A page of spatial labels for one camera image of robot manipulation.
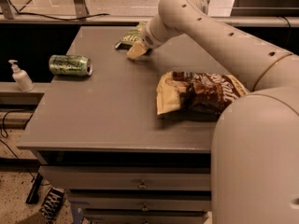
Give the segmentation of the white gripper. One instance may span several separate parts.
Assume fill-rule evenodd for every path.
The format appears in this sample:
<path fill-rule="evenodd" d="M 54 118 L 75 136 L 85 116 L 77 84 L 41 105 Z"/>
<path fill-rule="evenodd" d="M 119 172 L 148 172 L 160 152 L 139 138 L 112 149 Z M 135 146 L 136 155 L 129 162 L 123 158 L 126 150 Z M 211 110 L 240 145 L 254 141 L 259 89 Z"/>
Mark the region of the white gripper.
<path fill-rule="evenodd" d="M 166 41 L 178 35 L 181 35 L 180 31 L 167 26 L 159 16 L 154 16 L 142 30 L 142 40 L 138 40 L 132 45 L 127 52 L 127 56 L 134 60 L 146 54 L 149 48 L 157 49 Z"/>

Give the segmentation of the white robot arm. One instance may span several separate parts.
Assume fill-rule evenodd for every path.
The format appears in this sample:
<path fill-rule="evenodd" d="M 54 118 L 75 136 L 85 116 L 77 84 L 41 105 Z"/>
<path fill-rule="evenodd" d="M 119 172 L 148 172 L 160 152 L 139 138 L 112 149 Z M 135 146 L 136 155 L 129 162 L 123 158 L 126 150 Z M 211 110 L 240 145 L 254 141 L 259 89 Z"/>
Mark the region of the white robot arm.
<path fill-rule="evenodd" d="M 299 57 L 205 14 L 205 0 L 160 0 L 142 39 L 186 34 L 250 91 L 221 114 L 211 145 L 213 224 L 299 224 Z"/>

